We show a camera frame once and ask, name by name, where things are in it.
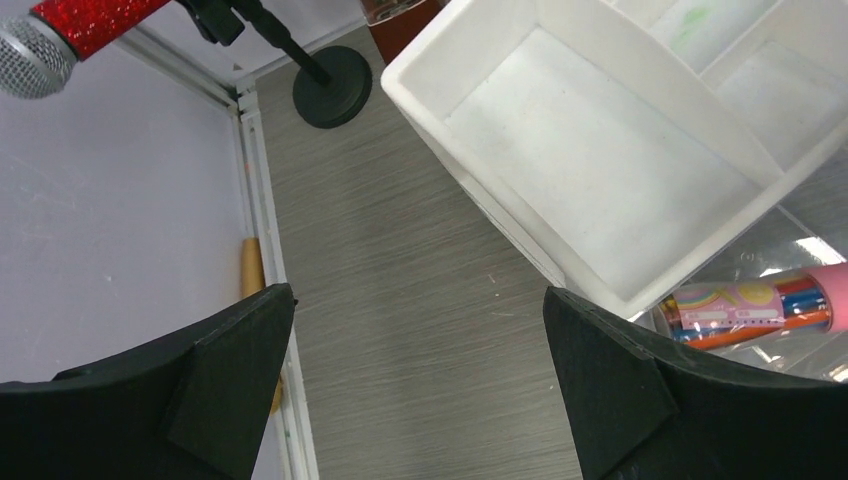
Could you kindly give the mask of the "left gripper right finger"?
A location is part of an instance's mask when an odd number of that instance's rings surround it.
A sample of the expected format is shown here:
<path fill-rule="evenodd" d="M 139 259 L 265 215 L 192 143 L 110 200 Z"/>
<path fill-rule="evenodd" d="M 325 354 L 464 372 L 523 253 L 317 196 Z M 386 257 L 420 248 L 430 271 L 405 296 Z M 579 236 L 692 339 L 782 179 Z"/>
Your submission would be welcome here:
<path fill-rule="evenodd" d="M 543 320 L 586 479 L 843 479 L 847 388 L 734 362 L 550 287 Z"/>

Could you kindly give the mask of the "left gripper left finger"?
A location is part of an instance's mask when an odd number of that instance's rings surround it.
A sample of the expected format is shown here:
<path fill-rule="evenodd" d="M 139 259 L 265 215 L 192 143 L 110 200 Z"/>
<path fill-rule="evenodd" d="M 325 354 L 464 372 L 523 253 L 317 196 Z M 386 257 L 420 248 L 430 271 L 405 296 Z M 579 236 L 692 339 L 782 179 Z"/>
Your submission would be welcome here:
<path fill-rule="evenodd" d="M 45 382 L 1 386 L 5 479 L 248 479 L 289 344 L 274 284 Z"/>

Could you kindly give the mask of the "white plastic drawer unit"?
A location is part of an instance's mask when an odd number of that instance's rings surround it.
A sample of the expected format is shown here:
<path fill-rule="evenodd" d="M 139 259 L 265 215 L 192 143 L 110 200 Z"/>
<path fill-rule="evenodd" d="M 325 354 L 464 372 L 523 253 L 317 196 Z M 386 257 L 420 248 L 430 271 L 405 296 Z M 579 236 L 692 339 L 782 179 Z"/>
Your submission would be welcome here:
<path fill-rule="evenodd" d="M 554 285 L 628 320 L 847 142 L 843 1 L 453 1 L 381 84 Z"/>

